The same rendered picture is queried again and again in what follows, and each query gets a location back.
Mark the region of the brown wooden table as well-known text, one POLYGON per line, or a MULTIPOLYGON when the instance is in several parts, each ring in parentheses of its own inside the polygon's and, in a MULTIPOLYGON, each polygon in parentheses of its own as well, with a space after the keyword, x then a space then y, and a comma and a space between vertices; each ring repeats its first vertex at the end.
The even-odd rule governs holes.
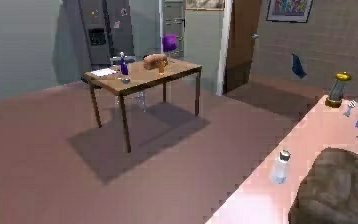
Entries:
MULTIPOLYGON (((112 70, 116 70, 115 66, 109 67, 112 70)), ((164 75, 159 75, 158 68, 147 70, 143 66, 143 62, 134 62, 128 65, 129 74, 124 76, 118 71, 116 74, 97 77, 91 72, 85 72, 83 78, 88 82, 91 102, 96 118, 96 122, 99 128, 102 127, 100 113, 98 110, 97 99, 95 95, 95 86, 106 89, 119 100, 119 107, 122 117, 122 128, 124 151, 127 153, 131 152, 131 142, 125 107, 125 97, 131 94, 138 93, 140 91, 153 88, 159 85, 163 86, 163 101, 166 101, 166 84, 168 82, 181 79, 192 74, 196 75, 195 80, 195 101, 194 101, 194 114, 199 115, 200 110, 200 78, 202 74, 202 66, 183 60, 173 59, 167 66, 164 67, 164 75), (123 78, 129 78, 130 82, 125 84, 122 82, 123 78)))

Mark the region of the brown bread loaf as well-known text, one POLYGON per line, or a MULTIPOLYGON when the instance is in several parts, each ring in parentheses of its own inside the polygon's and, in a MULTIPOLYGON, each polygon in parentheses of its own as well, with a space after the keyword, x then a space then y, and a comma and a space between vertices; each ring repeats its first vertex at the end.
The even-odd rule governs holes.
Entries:
POLYGON ((143 66, 147 70, 155 69, 160 61, 167 62, 168 57, 165 54, 150 54, 143 57, 143 66))

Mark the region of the blue bottle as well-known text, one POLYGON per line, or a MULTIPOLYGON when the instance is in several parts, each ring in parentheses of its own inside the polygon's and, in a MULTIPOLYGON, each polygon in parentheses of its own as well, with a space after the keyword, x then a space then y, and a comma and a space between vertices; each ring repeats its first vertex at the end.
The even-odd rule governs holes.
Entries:
POLYGON ((121 59, 121 65, 120 65, 120 70, 122 75, 128 75, 128 66, 127 63, 125 61, 125 54, 124 52, 120 52, 120 59, 121 59))

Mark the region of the grey cabinet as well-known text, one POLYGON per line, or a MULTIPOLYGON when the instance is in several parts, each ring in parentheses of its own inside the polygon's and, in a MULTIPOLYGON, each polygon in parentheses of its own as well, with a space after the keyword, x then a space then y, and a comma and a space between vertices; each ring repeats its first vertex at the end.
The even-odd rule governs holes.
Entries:
POLYGON ((174 58, 184 57, 184 3, 180 0, 163 2, 164 33, 174 34, 177 49, 172 53, 174 58))

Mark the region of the white paper sheet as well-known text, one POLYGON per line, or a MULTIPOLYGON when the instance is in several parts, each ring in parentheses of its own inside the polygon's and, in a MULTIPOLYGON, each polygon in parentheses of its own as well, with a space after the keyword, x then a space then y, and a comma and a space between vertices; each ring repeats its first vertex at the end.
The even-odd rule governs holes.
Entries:
POLYGON ((112 70, 111 68, 104 68, 104 69, 98 69, 95 71, 91 71, 91 73, 97 77, 103 77, 103 76, 116 74, 117 71, 112 70))

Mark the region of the brown wooden door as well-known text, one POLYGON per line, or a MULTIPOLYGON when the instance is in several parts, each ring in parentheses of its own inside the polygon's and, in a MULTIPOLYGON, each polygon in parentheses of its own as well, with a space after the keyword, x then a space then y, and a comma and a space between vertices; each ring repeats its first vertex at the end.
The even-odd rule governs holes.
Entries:
POLYGON ((233 0, 223 93, 246 84, 252 64, 262 0, 233 0))

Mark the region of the brown framed picture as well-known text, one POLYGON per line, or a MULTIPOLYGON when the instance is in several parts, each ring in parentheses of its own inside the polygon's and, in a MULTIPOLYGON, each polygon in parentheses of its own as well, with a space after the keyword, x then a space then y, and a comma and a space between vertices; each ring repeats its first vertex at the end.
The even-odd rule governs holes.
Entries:
POLYGON ((223 10, 225 0, 185 0, 187 10, 223 10))

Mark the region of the grey fridge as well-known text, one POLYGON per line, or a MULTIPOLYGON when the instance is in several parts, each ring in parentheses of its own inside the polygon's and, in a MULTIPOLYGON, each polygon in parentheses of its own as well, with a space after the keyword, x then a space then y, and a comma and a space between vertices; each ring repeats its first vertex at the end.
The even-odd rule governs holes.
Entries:
POLYGON ((109 65, 124 52, 134 56, 129 0, 78 0, 92 65, 109 65))

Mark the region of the clear salt shaker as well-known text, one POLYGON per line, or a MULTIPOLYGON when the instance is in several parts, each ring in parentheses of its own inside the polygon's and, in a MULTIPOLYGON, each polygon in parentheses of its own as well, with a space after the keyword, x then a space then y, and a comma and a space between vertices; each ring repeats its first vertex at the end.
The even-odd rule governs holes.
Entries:
POLYGON ((276 184, 283 184, 287 178, 291 153, 288 150, 281 150, 274 161, 270 173, 270 179, 276 184))

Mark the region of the blue hanging cloth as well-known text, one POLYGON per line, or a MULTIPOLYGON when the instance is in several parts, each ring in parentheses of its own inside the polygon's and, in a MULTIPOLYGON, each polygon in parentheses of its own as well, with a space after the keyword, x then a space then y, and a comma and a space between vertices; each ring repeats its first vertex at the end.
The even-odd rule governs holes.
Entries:
POLYGON ((304 71, 300 58, 296 55, 292 55, 292 71, 300 79, 304 78, 307 73, 304 71))

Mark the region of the colourful framed picture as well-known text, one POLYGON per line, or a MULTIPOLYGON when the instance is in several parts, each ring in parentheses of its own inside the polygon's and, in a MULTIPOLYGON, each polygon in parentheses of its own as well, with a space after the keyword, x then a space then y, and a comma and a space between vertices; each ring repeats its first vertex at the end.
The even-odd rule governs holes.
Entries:
POLYGON ((266 20, 307 23, 314 0, 269 0, 266 20))

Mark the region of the gold pepper mill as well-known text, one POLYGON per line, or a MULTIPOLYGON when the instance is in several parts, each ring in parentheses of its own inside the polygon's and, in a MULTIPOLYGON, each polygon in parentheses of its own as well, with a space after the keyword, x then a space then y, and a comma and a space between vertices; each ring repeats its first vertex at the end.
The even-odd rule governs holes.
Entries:
POLYGON ((325 105, 331 108, 339 108, 344 97, 346 82, 352 79, 351 75, 346 71, 335 75, 335 82, 325 100, 325 105))

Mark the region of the silver utensil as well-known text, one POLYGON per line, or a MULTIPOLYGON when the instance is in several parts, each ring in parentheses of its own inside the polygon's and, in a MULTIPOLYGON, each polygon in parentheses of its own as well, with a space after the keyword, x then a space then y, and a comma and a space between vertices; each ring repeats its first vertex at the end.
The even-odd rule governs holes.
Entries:
POLYGON ((351 114, 351 110, 354 109, 356 106, 356 101, 355 100, 351 100, 348 105, 347 105, 347 109, 346 111, 343 113, 344 116, 349 117, 351 114))

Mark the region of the brown rough lump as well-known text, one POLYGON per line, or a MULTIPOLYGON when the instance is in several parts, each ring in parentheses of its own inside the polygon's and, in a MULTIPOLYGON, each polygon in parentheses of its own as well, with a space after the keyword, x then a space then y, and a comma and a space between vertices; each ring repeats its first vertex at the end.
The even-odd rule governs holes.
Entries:
POLYGON ((358 224, 358 154, 326 148, 301 181, 289 224, 358 224))

